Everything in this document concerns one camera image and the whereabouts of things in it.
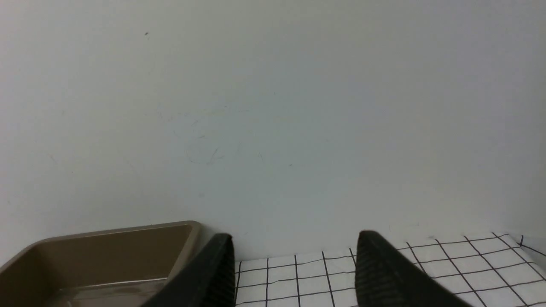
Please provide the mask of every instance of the grid pattern mat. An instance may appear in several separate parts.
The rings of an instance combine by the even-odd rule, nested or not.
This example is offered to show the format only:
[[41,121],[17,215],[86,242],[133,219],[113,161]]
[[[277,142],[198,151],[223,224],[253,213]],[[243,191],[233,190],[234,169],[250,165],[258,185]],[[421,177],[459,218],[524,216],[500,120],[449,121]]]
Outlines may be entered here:
[[[473,306],[546,307],[546,275],[508,234],[396,247]],[[355,260],[346,249],[237,262],[236,306],[356,307]]]

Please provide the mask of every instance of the white grid paper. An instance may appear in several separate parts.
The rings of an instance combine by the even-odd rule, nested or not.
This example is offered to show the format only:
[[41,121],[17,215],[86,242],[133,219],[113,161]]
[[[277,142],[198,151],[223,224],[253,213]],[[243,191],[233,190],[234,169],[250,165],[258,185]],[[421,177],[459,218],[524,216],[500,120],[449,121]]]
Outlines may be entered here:
[[[476,307],[546,307],[541,268],[508,234],[430,240],[397,248],[418,268]],[[237,307],[357,307],[355,249],[235,264]]]

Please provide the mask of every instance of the white wall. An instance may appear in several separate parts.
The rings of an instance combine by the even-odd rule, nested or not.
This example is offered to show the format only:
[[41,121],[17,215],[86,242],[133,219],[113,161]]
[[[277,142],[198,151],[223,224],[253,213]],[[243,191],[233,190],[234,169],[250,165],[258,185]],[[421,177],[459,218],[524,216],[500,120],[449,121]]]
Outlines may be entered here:
[[0,261],[188,219],[241,259],[363,228],[546,234],[545,16],[542,0],[2,1]]

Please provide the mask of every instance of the brown tray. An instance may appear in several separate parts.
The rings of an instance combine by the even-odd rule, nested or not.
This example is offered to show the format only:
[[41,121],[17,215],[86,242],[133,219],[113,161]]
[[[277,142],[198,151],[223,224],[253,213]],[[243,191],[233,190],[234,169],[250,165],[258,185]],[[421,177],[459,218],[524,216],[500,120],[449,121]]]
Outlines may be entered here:
[[36,242],[0,268],[0,306],[140,306],[189,261],[194,221]]

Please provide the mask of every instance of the black grid line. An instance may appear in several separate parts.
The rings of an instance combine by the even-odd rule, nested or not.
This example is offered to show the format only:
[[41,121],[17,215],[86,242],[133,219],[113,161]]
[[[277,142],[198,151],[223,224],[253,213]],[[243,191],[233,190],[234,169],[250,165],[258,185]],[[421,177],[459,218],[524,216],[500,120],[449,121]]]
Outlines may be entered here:
[[357,261],[354,259],[353,250],[349,247],[349,252],[351,253],[351,258],[353,258],[354,267],[357,267]]
[[[461,294],[467,294],[467,293],[474,293],[474,295],[476,295],[476,297],[478,298],[478,300],[481,302],[481,304],[483,306],[486,306],[486,307],[493,307],[491,305],[486,305],[486,301],[484,301],[479,293],[480,292],[484,292],[484,291],[494,291],[494,290],[499,290],[499,289],[510,289],[512,290],[511,292],[514,292],[514,294],[519,298],[519,300],[523,303],[523,305],[518,305],[516,307],[530,307],[530,306],[535,306],[535,305],[538,305],[538,304],[546,304],[546,302],[538,302],[538,303],[533,303],[533,304],[528,304],[527,302],[525,302],[522,297],[520,296],[519,293],[516,293],[515,289],[513,289],[512,287],[515,287],[515,286],[523,286],[523,285],[531,285],[531,284],[535,284],[535,283],[539,283],[539,282],[544,282],[544,278],[543,276],[538,273],[536,271],[536,269],[531,265],[531,264],[536,264],[535,262],[532,262],[532,261],[527,261],[525,260],[525,258],[523,258],[523,256],[526,256],[525,253],[523,254],[519,254],[516,252],[517,249],[520,249],[522,250],[521,248],[522,247],[525,247],[523,245],[523,240],[520,241],[520,244],[523,245],[523,246],[517,246],[516,244],[508,244],[506,243],[505,240],[502,240],[501,237],[504,237],[505,235],[507,234],[503,234],[503,235],[496,235],[495,233],[492,233],[494,235],[494,237],[491,237],[491,238],[481,238],[481,239],[469,239],[468,237],[464,237],[466,240],[465,241],[452,241],[452,242],[447,242],[447,243],[441,243],[440,241],[436,240],[436,243],[435,244],[426,244],[426,245],[410,245],[409,243],[406,243],[407,244],[407,247],[403,247],[403,248],[400,248],[398,249],[399,251],[400,250],[406,250],[406,249],[409,249],[413,255],[413,257],[415,258],[415,260],[417,261],[416,263],[414,263],[414,265],[418,265],[421,267],[421,269],[423,271],[425,271],[424,269],[424,263],[429,263],[429,262],[435,262],[435,261],[450,261],[450,264],[455,268],[456,270],[456,274],[451,274],[452,272],[448,272],[448,271],[445,271],[445,273],[450,273],[450,274],[443,274],[443,275],[440,275],[440,276],[434,276],[434,277],[431,277],[433,279],[441,279],[441,278],[446,278],[446,277],[450,277],[450,276],[461,276],[462,277],[462,280],[464,280],[464,283],[466,283],[466,285],[468,286],[468,288],[470,289],[470,291],[453,291],[455,295],[461,295]],[[508,248],[503,248],[503,246],[496,246],[494,244],[494,240],[493,239],[499,239],[503,242],[503,245],[506,245]],[[481,248],[478,246],[478,245],[474,245],[474,244],[471,244],[470,242],[474,242],[474,241],[483,241],[483,240],[492,240],[493,242],[493,248],[495,249],[498,249],[498,250],[495,250],[495,251],[487,251],[487,252],[480,252],[478,249],[481,250]],[[470,246],[468,248],[472,248],[472,253],[474,252],[477,252],[477,254],[474,254],[474,255],[469,255],[469,256],[458,256],[458,257],[451,257],[449,254],[448,254],[448,247],[446,246],[446,248],[444,248],[445,245],[447,244],[453,244],[453,243],[467,243],[467,244],[470,244]],[[419,259],[417,257],[418,255],[418,252],[414,251],[414,249],[416,247],[426,247],[426,246],[435,246],[435,245],[438,245],[438,247],[440,247],[440,249],[442,250],[442,254],[440,255],[436,255],[435,257],[441,257],[442,259],[435,259],[435,260],[428,260],[428,261],[422,261],[422,259]],[[502,252],[502,251],[507,251],[507,250],[513,250],[513,252],[515,252],[519,259],[521,259],[521,262],[518,262],[518,263],[511,263],[509,265],[504,265],[504,263],[502,263],[503,265],[502,266],[493,266],[493,262],[491,262],[493,259],[494,259],[494,256],[492,258],[486,258],[484,257],[483,255],[489,255],[489,254],[494,254],[494,253],[498,253],[498,252]],[[241,263],[239,263],[239,277],[238,277],[238,280],[237,280],[237,289],[235,291],[235,298],[237,299],[238,296],[241,296],[242,295],[242,292],[239,291],[239,288],[243,289],[243,288],[246,288],[246,287],[253,287],[253,286],[262,286],[264,287],[265,285],[265,288],[266,288],[266,296],[262,296],[262,295],[257,295],[257,294],[253,294],[253,290],[250,288],[247,288],[246,292],[245,292],[245,295],[249,295],[246,299],[246,301],[244,302],[241,302],[241,303],[236,303],[236,305],[241,305],[241,304],[248,304],[248,303],[258,303],[260,302],[261,304],[264,304],[264,305],[267,305],[268,304],[268,301],[274,301],[274,300],[280,300],[280,299],[289,299],[289,298],[294,298],[294,299],[297,299],[298,300],[298,306],[301,306],[301,298],[302,297],[307,297],[307,296],[312,296],[312,295],[315,295],[315,294],[325,294],[325,293],[330,293],[330,298],[331,298],[331,301],[332,301],[332,305],[335,306],[336,304],[336,301],[334,299],[334,293],[336,292],[341,292],[341,291],[347,291],[347,290],[354,290],[354,286],[352,287],[347,287],[345,288],[346,286],[349,286],[349,285],[346,285],[346,286],[342,286],[344,287],[343,289],[337,289],[337,290],[334,290],[335,287],[339,287],[339,285],[335,285],[335,283],[333,284],[333,282],[335,282],[335,280],[331,279],[332,276],[335,276],[335,275],[339,275],[339,274],[354,274],[354,269],[353,269],[353,266],[351,265],[350,266],[350,269],[349,267],[346,267],[345,269],[343,269],[343,267],[337,267],[338,264],[336,264],[336,262],[331,262],[331,263],[327,263],[327,261],[330,261],[330,260],[336,260],[336,259],[343,259],[343,258],[350,258],[352,260],[352,263],[355,264],[356,260],[355,260],[355,254],[353,253],[352,249],[349,248],[349,253],[346,254],[347,256],[340,256],[340,257],[330,257],[330,258],[327,258],[325,256],[325,253],[322,252],[321,255],[317,255],[317,258],[315,258],[316,260],[312,260],[312,261],[307,261],[307,262],[304,262],[304,263],[298,263],[297,262],[297,255],[294,255],[294,262],[292,264],[285,264],[285,265],[277,265],[277,266],[270,266],[270,262],[269,262],[269,259],[264,259],[263,264],[264,267],[263,268],[256,268],[256,269],[249,269],[249,270],[241,270],[242,266],[241,266]],[[462,273],[461,270],[455,265],[455,262],[453,261],[454,259],[464,259],[464,258],[469,258],[469,257],[478,257],[478,258],[481,258],[483,260],[485,260],[485,262],[483,264],[480,264],[480,266],[476,266],[476,267],[469,267],[469,269],[472,269],[474,268],[473,271],[466,271],[465,273]],[[310,276],[311,274],[309,273],[313,273],[313,270],[311,270],[309,273],[306,273],[305,277],[302,277],[301,276],[301,269],[300,269],[300,266],[301,265],[304,265],[304,264],[312,264],[314,262],[319,262],[319,261],[322,261],[323,264],[324,264],[324,272],[325,273],[322,273],[320,272],[320,274],[318,275],[312,275]],[[348,262],[340,262],[340,265],[344,263],[343,265],[348,265]],[[329,265],[334,265],[334,268],[336,268],[336,271],[335,273],[332,273],[330,271],[328,271],[328,266]],[[515,283],[515,284],[510,284],[509,282],[509,279],[508,279],[508,276],[506,279],[504,279],[500,273],[497,271],[499,269],[503,269],[503,268],[509,268],[509,267],[516,267],[518,265],[530,265],[531,268],[538,273],[538,276],[540,276],[539,279],[533,279],[533,277],[531,276],[530,278],[533,279],[533,280],[530,280],[530,281],[525,281],[525,282],[519,282],[519,283]],[[272,281],[269,281],[269,278],[270,278],[270,274],[269,274],[269,269],[272,269],[272,268],[282,268],[282,267],[290,267],[290,266],[293,266],[294,270],[295,270],[295,278],[292,278],[291,276],[279,276],[283,279],[275,279],[275,280],[272,280]],[[240,286],[240,284],[243,282],[243,281],[240,281],[241,280],[241,273],[244,273],[244,272],[249,272],[249,271],[258,271],[258,270],[264,270],[265,271],[265,274],[263,273],[260,273],[258,275],[260,275],[261,279],[263,278],[263,276],[265,275],[266,276],[266,280],[265,282],[261,282],[263,280],[259,280],[257,279],[256,281],[257,282],[253,282],[251,285],[247,285],[247,282],[245,283],[244,286]],[[470,279],[467,279],[465,277],[465,275],[468,275],[468,274],[473,274],[473,273],[481,273],[481,272],[487,272],[487,271],[494,271],[498,276],[499,278],[504,282],[504,285],[502,286],[498,286],[498,287],[488,287],[488,288],[483,288],[483,289],[476,289],[479,288],[479,286],[475,285],[475,286],[472,286],[470,284]],[[327,282],[328,282],[328,288],[325,288],[325,284],[323,284],[323,288],[321,287],[317,287],[315,289],[311,289],[312,293],[305,293],[305,294],[302,294],[300,292],[300,286],[301,286],[301,281],[302,280],[306,280],[306,279],[312,279],[312,278],[324,278],[326,277],[327,279]],[[270,288],[270,285],[272,284],[275,284],[276,282],[282,282],[282,281],[293,281],[295,280],[295,288],[296,289],[293,289],[291,290],[290,292],[285,292],[284,295],[282,292],[278,292],[280,293],[280,297],[277,297],[278,295],[273,295],[273,293],[271,295],[269,295],[269,288]]]
[[[498,269],[504,269],[504,268],[510,268],[510,267],[516,267],[518,265],[522,265],[522,264],[528,264],[528,263],[534,263],[534,262],[520,262],[520,263],[516,263],[516,264],[510,264],[510,265],[505,265],[505,266],[502,266],[502,267],[498,267],[496,268],[497,270]],[[483,269],[483,270],[477,270],[477,271],[469,271],[469,272],[465,272],[463,274],[465,275],[468,275],[468,274],[474,274],[474,273],[483,273],[483,272],[488,272],[488,271],[493,271],[495,269],[493,268],[490,268],[490,269]],[[354,273],[354,271],[349,271],[349,272],[337,272],[337,273],[329,273],[328,276],[333,276],[333,275],[339,275],[339,274],[351,274],[351,273]],[[439,278],[444,278],[444,277],[452,277],[452,276],[459,276],[461,274],[459,273],[455,273],[455,274],[447,274],[447,275],[440,275],[440,276],[434,276],[434,277],[431,277],[432,279],[439,279]],[[288,279],[279,279],[279,280],[276,280],[274,282],[270,282],[269,285],[271,284],[274,284],[276,282],[279,282],[279,281],[292,281],[292,280],[302,280],[302,279],[310,279],[310,278],[318,278],[318,277],[326,277],[326,274],[324,275],[313,275],[313,276],[307,276],[307,277],[298,277],[297,276],[297,272],[296,272],[296,278],[288,278]],[[261,284],[252,284],[252,285],[246,285],[246,286],[238,286],[238,288],[246,288],[246,287],[253,287],[253,286],[264,286],[266,285],[265,282],[261,283]]]
[[265,269],[265,307],[268,307],[268,292],[269,292],[269,258],[266,260],[266,269]]
[[417,256],[415,255],[415,252],[413,251],[413,248],[411,248],[411,245],[406,242],[406,244],[409,247],[409,250],[411,251],[411,254],[413,255],[413,258],[417,261],[417,264],[421,267],[421,270],[426,274],[425,268],[423,268],[423,265],[419,262],[419,259],[417,259]]
[[[301,296],[301,297],[304,297],[304,296],[314,296],[314,295],[316,295],[316,294],[342,292],[342,291],[354,290],[354,289],[355,289],[355,287],[349,287],[349,288],[338,289],[338,290],[332,290],[332,291],[318,291],[318,292],[313,292],[313,293],[301,294],[300,296]],[[279,299],[287,299],[287,298],[296,298],[296,297],[298,297],[298,296],[276,297],[276,298],[270,298],[269,301],[272,301],[272,300],[279,300]],[[259,303],[259,302],[265,302],[265,300],[263,300],[263,299],[249,300],[249,301],[247,301],[247,302],[241,302],[241,303],[236,304],[236,305],[249,304],[249,303]]]
[[239,280],[241,280],[241,264],[242,264],[242,261],[239,262],[239,273],[237,275],[237,285],[235,286],[235,300],[234,300],[234,302],[237,302],[237,291],[239,290]]
[[532,304],[529,304],[529,305],[527,305],[527,306],[529,306],[529,307],[530,307],[530,306],[536,306],[536,305],[538,305],[538,304],[546,304],[546,300],[545,300],[545,301],[543,301],[543,302],[536,302],[536,303],[532,303]]
[[438,242],[438,245],[440,246],[440,248],[442,249],[442,251],[444,252],[444,254],[446,254],[446,257],[449,259],[449,261],[451,262],[451,264],[455,267],[455,269],[457,270],[457,272],[459,272],[459,274],[461,275],[462,279],[465,280],[466,284],[469,286],[470,290],[472,290],[472,292],[474,292],[474,294],[476,295],[476,297],[478,297],[479,301],[482,302],[482,304],[487,307],[487,305],[483,302],[482,298],[478,295],[478,293],[476,292],[476,290],[474,290],[474,288],[472,287],[472,285],[470,285],[470,283],[468,282],[468,280],[466,279],[466,277],[461,273],[461,270],[455,265],[455,263],[453,262],[453,260],[451,258],[449,258],[449,255],[446,253],[446,250],[443,248],[442,244],[440,243],[440,241],[436,240],[436,242]]
[[539,271],[537,271],[537,269],[535,269],[535,268],[529,263],[529,261],[525,260],[525,258],[523,258],[520,254],[518,254],[518,252],[515,251],[515,248],[516,248],[516,247],[511,247],[510,244],[506,243],[501,237],[499,237],[498,235],[496,235],[494,232],[493,232],[493,235],[495,235],[497,238],[499,238],[504,244],[506,244],[506,246],[510,247],[510,249],[513,250],[514,253],[515,253],[516,255],[518,255],[518,257],[521,258],[521,260],[525,261],[525,262],[529,265],[529,267],[531,267],[531,269],[533,269],[533,271],[535,271],[535,272],[538,274],[538,276],[540,276],[540,277],[542,278],[542,280],[546,281],[546,279],[544,279],[544,276],[542,276],[542,274],[539,273]]
[[546,253],[543,253],[543,252],[538,251],[538,250],[536,250],[536,249],[534,249],[534,248],[532,248],[530,246],[527,246],[527,245],[523,244],[523,235],[521,236],[521,240],[519,241],[518,245],[521,246],[521,247],[525,247],[526,249],[530,249],[533,252],[538,253],[539,255],[542,255],[542,256],[546,257]]
[[298,306],[301,307],[300,282],[298,281],[298,259],[296,258],[296,255],[294,255],[294,266],[295,266],[295,269],[296,269],[296,289],[298,291]]
[[[526,281],[526,282],[520,282],[518,284],[513,284],[512,287],[515,287],[515,286],[521,286],[521,285],[530,285],[530,284],[536,284],[537,282],[542,282],[543,280],[540,279],[540,280],[533,280],[533,281]],[[498,289],[506,289],[508,288],[507,286],[499,286],[499,287],[492,287],[492,288],[487,288],[487,289],[480,289],[480,290],[471,290],[471,291],[463,291],[463,292],[456,292],[454,293],[455,295],[459,295],[459,294],[467,294],[467,293],[475,293],[475,292],[484,292],[484,291],[491,291],[491,290],[498,290]]]
[[[474,242],[474,241],[483,241],[483,240],[490,240],[490,239],[495,239],[496,237],[491,237],[491,238],[481,238],[481,239],[472,239],[470,240],[470,242]],[[456,244],[456,243],[467,243],[468,241],[454,241],[454,242],[446,242],[446,243],[442,243],[442,245],[446,245],[446,244]],[[408,249],[416,249],[418,247],[428,247],[428,246],[436,246],[438,245],[438,243],[434,243],[434,244],[425,244],[425,245],[412,245],[411,247],[402,247],[400,249],[396,249],[398,251],[402,251],[402,250],[408,250]],[[500,252],[500,251],[507,251],[507,250],[511,250],[513,248],[517,248],[517,247],[511,247],[509,246],[509,248],[506,248],[506,249],[503,249],[503,250],[498,250],[498,251],[493,251],[493,252],[485,252],[485,253],[482,253],[483,255],[487,255],[487,254],[490,254],[490,253],[496,253],[496,252]],[[469,258],[469,257],[474,257],[476,255],[470,255],[470,256],[460,256],[460,257],[453,257],[452,259],[462,259],[462,258]],[[324,259],[326,260],[335,260],[335,259],[342,259],[342,258],[350,258],[350,257],[353,257],[353,254],[352,254],[352,251],[351,251],[351,256],[339,256],[339,257],[331,257],[331,258],[327,258],[325,257]],[[429,263],[429,262],[434,262],[434,261],[443,261],[443,260],[447,260],[447,259],[437,259],[437,260],[429,260],[429,261],[420,261],[420,263]],[[304,262],[304,263],[299,263],[300,265],[303,265],[303,264],[308,264],[308,263],[313,263],[313,262],[318,262],[318,261],[322,261],[322,259],[317,259],[317,260],[312,260],[312,261],[308,261],[308,262]],[[274,267],[269,267],[270,269],[276,269],[276,268],[282,268],[282,267],[289,267],[290,265],[292,264],[284,264],[284,265],[277,265],[277,266],[274,266]],[[241,271],[241,273],[245,273],[245,272],[250,272],[250,271],[259,271],[259,270],[264,270],[265,268],[257,268],[257,269],[248,269],[248,270],[244,270],[244,271]]]
[[465,239],[468,241],[468,243],[470,244],[470,246],[476,251],[476,253],[478,253],[478,255],[480,255],[481,258],[482,258],[483,260],[485,260],[485,262],[487,262],[487,264],[491,267],[491,269],[493,269],[493,271],[502,279],[502,281],[505,282],[505,284],[508,286],[508,288],[510,288],[510,290],[512,290],[512,292],[514,292],[515,296],[517,296],[517,297],[519,298],[519,300],[524,304],[524,306],[529,306],[529,305],[521,298],[521,296],[516,292],[516,290],[514,290],[514,288],[512,288],[512,287],[510,286],[510,284],[506,281],[506,279],[504,279],[504,278],[502,277],[502,275],[501,275],[501,274],[500,274],[500,273],[491,265],[491,263],[487,260],[487,258],[485,258],[485,257],[478,251],[478,249],[472,244],[472,242],[470,242],[466,236],[464,236],[464,237],[465,237]]
[[332,306],[336,307],[334,302],[334,293],[332,292],[332,284],[330,283],[330,277],[328,276],[328,267],[326,266],[326,257],[324,257],[324,252],[322,252],[322,261],[324,262],[324,270],[326,271],[326,279],[328,279],[328,288],[330,288],[330,296],[332,297]]

